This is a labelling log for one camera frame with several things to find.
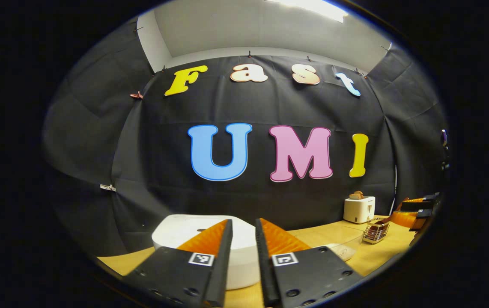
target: letter u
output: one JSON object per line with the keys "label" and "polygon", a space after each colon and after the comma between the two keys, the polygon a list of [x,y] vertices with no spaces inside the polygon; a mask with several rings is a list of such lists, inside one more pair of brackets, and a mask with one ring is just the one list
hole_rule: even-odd
{"label": "letter u", "polygon": [[233,123],[225,127],[231,134],[233,159],[226,166],[212,161],[212,136],[218,132],[214,125],[197,125],[188,130],[191,136],[191,166],[199,176],[209,181],[229,181],[241,175],[248,162],[247,136],[252,125]]}

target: screw hole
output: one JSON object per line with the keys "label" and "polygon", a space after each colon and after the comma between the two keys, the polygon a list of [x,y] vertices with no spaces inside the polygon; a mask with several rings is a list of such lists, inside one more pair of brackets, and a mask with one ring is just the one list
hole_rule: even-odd
{"label": "screw hole", "polygon": [[292,289],[292,290],[290,290],[290,291],[288,291],[286,293],[286,296],[288,296],[288,297],[294,297],[294,296],[297,296],[298,294],[300,294],[300,290],[298,290],[298,289]]}
{"label": "screw hole", "polygon": [[302,306],[306,306],[306,305],[309,305],[309,304],[313,304],[315,302],[314,299],[310,299],[310,300],[306,300],[305,302],[303,302],[301,305]]}
{"label": "screw hole", "polygon": [[176,304],[184,304],[184,302],[182,302],[181,300],[179,300],[178,298],[170,298],[170,300],[172,302],[175,302]]}
{"label": "screw hole", "polygon": [[157,289],[149,289],[149,292],[151,292],[151,293],[153,293],[153,294],[155,294],[155,295],[157,295],[157,296],[163,296],[163,295],[162,295],[162,294],[159,292],[159,290],[157,290]]}
{"label": "screw hole", "polygon": [[199,295],[199,291],[195,288],[185,288],[184,293],[188,296],[197,296]]}
{"label": "screw hole", "polygon": [[325,295],[323,295],[323,298],[327,298],[329,296],[332,296],[335,293],[336,293],[335,291],[330,291],[330,292],[326,293]]}

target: pink letter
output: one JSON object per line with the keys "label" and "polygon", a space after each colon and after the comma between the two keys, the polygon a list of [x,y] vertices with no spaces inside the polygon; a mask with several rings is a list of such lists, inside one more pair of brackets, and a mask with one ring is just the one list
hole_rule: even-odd
{"label": "pink letter", "polygon": [[309,164],[313,160],[313,168],[309,176],[313,179],[332,177],[328,152],[328,137],[330,130],[323,127],[311,129],[307,143],[303,146],[294,129],[287,125],[278,125],[269,129],[269,134],[275,137],[277,162],[275,171],[270,178],[274,182],[286,182],[293,174],[288,168],[288,158],[300,179],[305,177]]}

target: transparent container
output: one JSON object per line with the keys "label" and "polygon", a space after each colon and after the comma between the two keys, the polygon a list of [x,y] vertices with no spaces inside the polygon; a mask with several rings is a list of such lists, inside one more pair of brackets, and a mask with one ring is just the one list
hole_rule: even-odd
{"label": "transparent container", "polygon": [[364,231],[346,226],[329,224],[315,228],[290,231],[308,246],[314,248],[326,246],[337,254],[343,261],[348,261],[357,252]]}

